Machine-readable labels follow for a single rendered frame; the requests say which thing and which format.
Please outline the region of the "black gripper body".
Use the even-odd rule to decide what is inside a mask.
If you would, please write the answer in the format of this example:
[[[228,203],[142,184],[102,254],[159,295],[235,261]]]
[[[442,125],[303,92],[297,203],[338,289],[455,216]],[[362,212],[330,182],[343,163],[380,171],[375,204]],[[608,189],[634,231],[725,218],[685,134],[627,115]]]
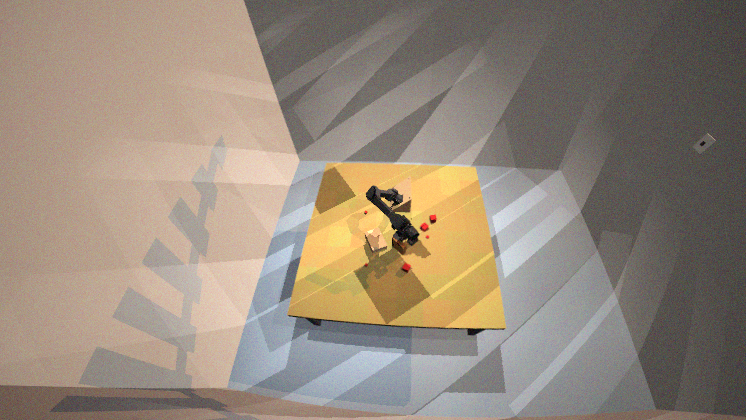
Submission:
[[[391,225],[391,228],[392,228],[393,230],[396,230],[396,229],[395,229],[395,228],[393,227],[393,225]],[[406,232],[404,232],[404,234],[405,234],[405,233],[406,233]],[[407,233],[406,233],[406,236],[405,236],[405,238],[406,238],[406,239],[408,239],[408,241],[407,241],[407,242],[408,242],[408,244],[409,244],[410,246],[413,246],[413,245],[415,245],[415,244],[416,244],[416,243],[417,243],[417,242],[419,241],[419,239],[418,239],[418,238],[417,238],[417,239],[415,239],[415,240],[412,240],[412,239],[411,239],[411,238],[410,238],[410,237],[408,236],[408,234],[407,234]]]

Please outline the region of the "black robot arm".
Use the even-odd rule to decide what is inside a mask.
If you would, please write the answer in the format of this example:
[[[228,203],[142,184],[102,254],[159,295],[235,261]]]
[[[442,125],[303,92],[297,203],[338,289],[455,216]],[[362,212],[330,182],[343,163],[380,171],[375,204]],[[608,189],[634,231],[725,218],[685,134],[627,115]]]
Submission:
[[[376,205],[389,219],[393,227],[397,230],[393,237],[403,242],[405,240],[406,233],[408,236],[415,240],[420,236],[420,233],[412,226],[410,220],[404,215],[396,214],[391,208],[389,208],[382,200],[385,198],[387,201],[394,201],[397,204],[403,202],[403,194],[400,195],[398,190],[395,188],[388,190],[380,190],[377,186],[372,185],[370,189],[365,193],[367,200],[371,201],[373,205]],[[402,230],[400,230],[402,229]],[[404,234],[404,232],[406,232]]]

